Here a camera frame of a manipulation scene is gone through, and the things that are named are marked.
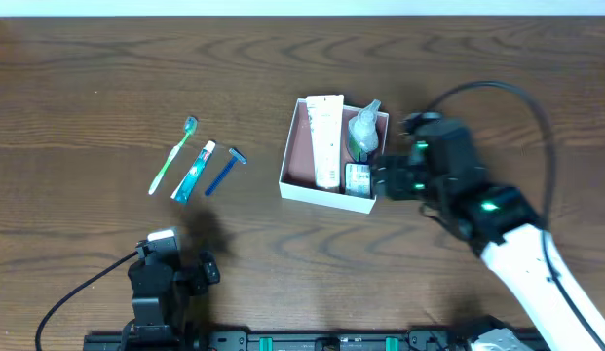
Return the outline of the white cream tube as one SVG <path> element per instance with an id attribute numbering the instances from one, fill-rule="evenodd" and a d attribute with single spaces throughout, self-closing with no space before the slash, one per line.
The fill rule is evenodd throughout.
<path id="1" fill-rule="evenodd" d="M 337 192 L 340 186 L 343 95 L 307 96 L 316 187 Z"/>

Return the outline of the clear pump bottle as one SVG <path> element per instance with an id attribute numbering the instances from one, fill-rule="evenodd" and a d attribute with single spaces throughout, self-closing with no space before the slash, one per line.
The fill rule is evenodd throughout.
<path id="1" fill-rule="evenodd" d="M 380 106 L 381 101 L 375 99 L 349 121 L 348 151 L 357 163 L 367 162 L 371 154 L 378 148 L 376 122 Z"/>

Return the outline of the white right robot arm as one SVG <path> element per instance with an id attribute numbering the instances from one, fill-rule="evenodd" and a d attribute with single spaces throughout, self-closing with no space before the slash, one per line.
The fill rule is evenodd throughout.
<path id="1" fill-rule="evenodd" d="M 506 285 L 549 349 L 605 350 L 605 319 L 566 266 L 544 218 L 517 187 L 490 178 L 468 127 L 419 112 L 404 128 L 410 151 L 375 159 L 375 191 L 435 210 L 434 220 Z"/>

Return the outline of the green soap box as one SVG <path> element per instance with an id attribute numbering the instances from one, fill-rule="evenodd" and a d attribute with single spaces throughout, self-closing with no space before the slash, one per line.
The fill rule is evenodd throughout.
<path id="1" fill-rule="evenodd" d="M 368 165 L 348 163 L 345 166 L 345 194 L 366 199 L 371 197 L 371 171 Z"/>

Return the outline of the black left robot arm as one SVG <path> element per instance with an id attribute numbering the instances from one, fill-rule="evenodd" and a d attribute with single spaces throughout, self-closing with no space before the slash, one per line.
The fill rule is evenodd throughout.
<path id="1" fill-rule="evenodd" d="M 220 282 L 215 256 L 201 250 L 189 265 L 181 262 L 177 240 L 148 239 L 136 247 L 138 261 L 128 276 L 134 318 L 121 333 L 121 350 L 198 350 L 200 338 L 185 313 L 189 300 Z"/>

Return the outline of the green white toothbrush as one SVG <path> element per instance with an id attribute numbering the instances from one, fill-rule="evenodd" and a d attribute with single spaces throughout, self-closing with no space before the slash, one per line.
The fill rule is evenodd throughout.
<path id="1" fill-rule="evenodd" d="M 187 117 L 187 119 L 184 123 L 184 127 L 183 127 L 184 137 L 180 140 L 180 142 L 177 145 L 175 145 L 170 150 L 167 160 L 165 161 L 164 165 L 158 171 L 158 173 L 156 174 L 156 176 L 154 177 L 153 181 L 150 184 L 150 187 L 148 189 L 149 195 L 153 195 L 156 192 L 156 190 L 158 189 L 162 179 L 164 178 L 170 164 L 175 159 L 175 157 L 178 154 L 178 152 L 180 151 L 180 149 L 184 146 L 187 139 L 197 131 L 198 126 L 199 126 L 199 120 L 195 116 Z"/>

